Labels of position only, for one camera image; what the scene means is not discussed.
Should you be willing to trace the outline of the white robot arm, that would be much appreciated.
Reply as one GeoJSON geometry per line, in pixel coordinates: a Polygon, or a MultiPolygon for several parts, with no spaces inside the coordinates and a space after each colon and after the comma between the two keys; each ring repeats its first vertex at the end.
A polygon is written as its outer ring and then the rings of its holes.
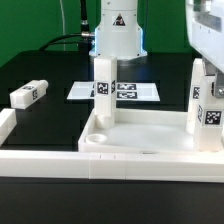
{"type": "MultiPolygon", "coordinates": [[[[89,52],[128,62],[147,56],[143,30],[137,22],[138,0],[101,0],[101,21],[89,52]]],[[[213,67],[213,95],[224,98],[224,0],[185,0],[190,46],[213,67]]]]}

